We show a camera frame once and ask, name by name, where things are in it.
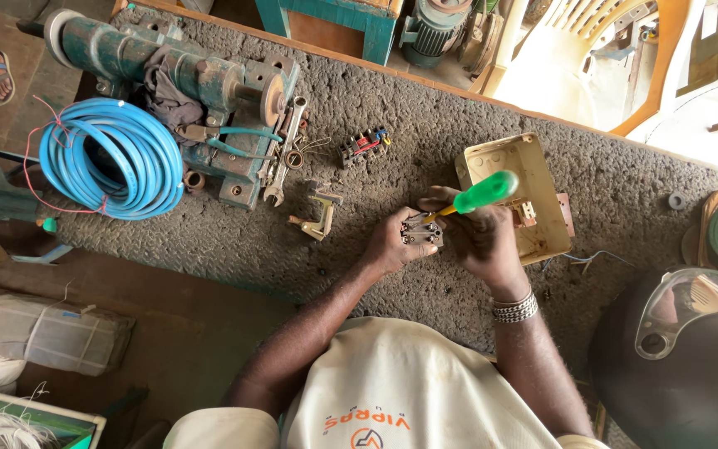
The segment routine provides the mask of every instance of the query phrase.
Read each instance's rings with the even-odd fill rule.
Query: red wire
[[[50,122],[46,123],[44,126],[39,126],[39,127],[35,128],[35,129],[33,129],[32,131],[30,131],[30,134],[26,137],[26,151],[24,152],[24,177],[26,178],[26,184],[30,187],[30,191],[32,192],[33,195],[35,195],[35,198],[37,198],[38,201],[41,201],[44,205],[47,205],[48,207],[50,207],[50,208],[52,208],[52,209],[59,210],[60,212],[96,213],[96,212],[102,211],[105,215],[107,215],[107,217],[109,217],[109,215],[107,214],[107,210],[105,209],[105,208],[107,207],[107,198],[108,198],[108,195],[105,195],[104,197],[101,198],[101,203],[102,203],[102,204],[101,204],[101,207],[100,207],[99,209],[96,209],[96,210],[70,210],[70,209],[60,209],[60,208],[58,208],[58,207],[56,207],[56,206],[52,206],[52,205],[50,205],[49,203],[45,202],[43,199],[41,199],[41,198],[37,195],[37,193],[35,193],[35,189],[33,189],[33,187],[32,187],[32,181],[30,181],[30,173],[26,171],[26,161],[27,161],[27,158],[28,158],[29,155],[30,155],[30,138],[32,138],[32,133],[34,133],[35,131],[37,131],[37,130],[39,130],[39,129],[43,129],[43,128],[45,128],[46,126],[51,125],[52,123],[57,123],[57,126],[59,126],[60,129],[62,129],[63,132],[65,133],[65,140],[66,140],[66,141],[69,140],[69,135],[70,135],[70,134],[73,134],[74,136],[77,136],[78,134],[75,134],[75,133],[70,132],[67,128],[65,128],[65,126],[63,126],[62,122],[60,121],[60,116],[62,116],[63,111],[65,111],[66,108],[68,108],[69,106],[71,106],[71,105],[73,105],[73,104],[75,104],[75,103],[71,103],[71,105],[68,105],[68,106],[66,106],[65,108],[61,109],[61,110],[60,110],[60,113],[57,114],[57,113],[55,113],[54,109],[53,109],[51,106],[49,106],[49,103],[46,103],[43,99],[41,99],[41,98],[39,98],[39,97],[37,97],[37,96],[35,96],[35,95],[33,95],[32,97],[34,97],[35,99],[39,100],[41,103],[43,103],[44,105],[46,105],[46,107],[49,108],[49,110],[52,111],[52,114],[54,115],[54,121],[50,121]],[[71,141],[68,143],[68,146],[64,146],[64,145],[62,144],[62,142],[60,142],[60,139],[58,139],[57,136],[54,134],[54,131],[52,132],[52,137],[55,139],[55,141],[57,142],[57,144],[59,144],[59,145],[62,146],[63,148],[70,148],[70,147],[71,147],[71,143],[74,142],[74,139],[71,139]]]
[[[367,150],[373,148],[374,146],[377,146],[377,145],[379,144],[379,142],[381,142],[381,141],[374,142],[374,143],[372,143],[372,144],[370,144],[370,145],[368,145],[368,146],[365,146],[364,148],[359,148],[359,151],[354,152],[354,156],[356,156],[356,155],[359,154],[359,153],[363,153],[364,151],[367,151]]]

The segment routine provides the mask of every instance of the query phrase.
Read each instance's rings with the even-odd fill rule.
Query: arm
[[[222,404],[257,408],[278,419],[362,295],[384,275],[436,252],[432,244],[410,246],[401,241],[403,220],[417,213],[403,208],[376,226],[361,260],[254,353],[229,386]]]
[[[433,187],[418,205],[435,212],[453,203],[458,190]],[[496,303],[516,303],[531,290],[519,262],[511,211],[486,206],[459,216],[439,217],[464,268],[492,291]],[[519,323],[495,323],[500,374],[552,434],[593,438],[592,426],[575,384],[558,354],[542,315]]]

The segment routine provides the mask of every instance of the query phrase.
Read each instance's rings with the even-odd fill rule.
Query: wrapped package
[[[120,364],[133,318],[0,289],[0,355],[85,375]]]

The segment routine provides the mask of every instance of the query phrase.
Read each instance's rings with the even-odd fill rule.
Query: transparent visor
[[[648,360],[663,359],[687,324],[716,312],[718,271],[689,268],[668,272],[644,308],[636,352]]]

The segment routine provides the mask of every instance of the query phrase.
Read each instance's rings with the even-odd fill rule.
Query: spanner
[[[284,202],[284,192],[282,191],[282,184],[284,184],[284,178],[287,176],[287,172],[290,171],[284,161],[289,152],[293,148],[293,142],[295,136],[298,135],[298,125],[301,123],[301,116],[304,114],[306,109],[306,98],[295,97],[293,98],[293,112],[290,125],[287,127],[287,137],[284,139],[284,147],[278,157],[278,167],[276,168],[276,174],[273,177],[273,182],[265,188],[265,193],[262,197],[263,200],[267,201],[268,197],[276,197],[276,202],[273,204],[274,207]]]
[[[283,122],[284,114],[282,114],[281,117],[278,118],[278,122],[273,128],[273,134],[278,134],[278,130],[282,127]],[[267,146],[267,153],[265,153],[265,155],[273,156],[277,146],[278,142],[271,140],[270,145]],[[265,159],[263,160],[262,167],[259,169],[259,171],[257,171],[257,178],[259,178],[260,187],[265,187],[267,185],[268,178],[273,176],[273,172],[269,171],[268,168],[270,168],[270,160]]]

